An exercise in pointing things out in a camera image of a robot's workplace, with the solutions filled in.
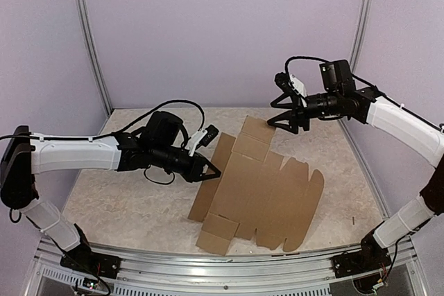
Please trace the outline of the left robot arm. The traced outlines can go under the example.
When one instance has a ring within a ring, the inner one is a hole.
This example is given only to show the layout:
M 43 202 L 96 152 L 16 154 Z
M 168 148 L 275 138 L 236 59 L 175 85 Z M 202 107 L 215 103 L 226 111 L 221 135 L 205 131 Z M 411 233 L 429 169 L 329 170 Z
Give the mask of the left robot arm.
M 71 169 L 146 171 L 154 166 L 179 174 L 188 183 L 212 180 L 221 172 L 197 150 L 218 133 L 209 125 L 189 136 L 182 119 L 170 112 L 154 112 L 145 126 L 132 132 L 120 130 L 98 137 L 46 137 L 21 125 L 7 137 L 1 158 L 1 201 L 25 215 L 72 263 L 88 272 L 96 266 L 97 257 L 83 231 L 40 198 L 35 176 Z

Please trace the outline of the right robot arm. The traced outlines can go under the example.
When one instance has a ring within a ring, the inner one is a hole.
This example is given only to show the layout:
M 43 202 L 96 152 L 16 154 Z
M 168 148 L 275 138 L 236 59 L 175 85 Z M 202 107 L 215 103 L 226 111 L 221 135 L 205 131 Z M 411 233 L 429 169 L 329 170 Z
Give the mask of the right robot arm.
M 293 134 L 308 131 L 310 121 L 354 119 L 381 130 L 417 152 L 434 167 L 427 185 L 394 216 L 369 232 L 355 255 L 358 269 L 369 271 L 382 259 L 382 252 L 408 234 L 418 231 L 443 213 L 443 126 L 434 125 L 396 103 L 376 85 L 353 74 L 347 60 L 318 60 L 324 92 L 309 95 L 305 85 L 290 74 L 286 62 L 275 75 L 281 95 L 271 107 L 283 112 L 267 123 Z

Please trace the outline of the brown cardboard box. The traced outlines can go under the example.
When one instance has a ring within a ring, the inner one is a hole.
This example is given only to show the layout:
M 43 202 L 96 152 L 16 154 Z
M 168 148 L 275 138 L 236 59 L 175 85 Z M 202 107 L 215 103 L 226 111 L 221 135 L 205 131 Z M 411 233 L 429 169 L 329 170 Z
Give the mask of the brown cardboard box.
M 212 155 L 221 176 L 201 183 L 189 212 L 200 222 L 196 246 L 225 256 L 232 239 L 285 252 L 303 243 L 324 189 L 309 165 L 273 152 L 275 128 L 247 116 L 237 137 L 222 133 Z

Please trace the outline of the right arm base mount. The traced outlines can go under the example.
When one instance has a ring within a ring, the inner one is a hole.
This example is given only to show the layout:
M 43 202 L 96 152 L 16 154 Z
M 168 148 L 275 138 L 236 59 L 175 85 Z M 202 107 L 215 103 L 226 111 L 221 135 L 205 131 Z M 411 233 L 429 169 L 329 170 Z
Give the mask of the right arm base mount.
M 379 270 L 384 266 L 387 268 L 391 264 L 392 260 L 387 250 L 379 254 L 369 254 L 364 250 L 343 252 L 332 257 L 334 275 L 337 279 Z

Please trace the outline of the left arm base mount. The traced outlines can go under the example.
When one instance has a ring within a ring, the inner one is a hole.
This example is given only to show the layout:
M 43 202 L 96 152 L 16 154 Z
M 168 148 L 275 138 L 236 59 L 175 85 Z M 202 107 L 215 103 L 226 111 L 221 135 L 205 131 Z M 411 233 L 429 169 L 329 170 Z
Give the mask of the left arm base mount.
M 116 279 L 121 266 L 121 258 L 109 254 L 90 252 L 88 255 L 79 256 L 74 260 L 64 255 L 60 260 L 60 265 L 90 275 Z

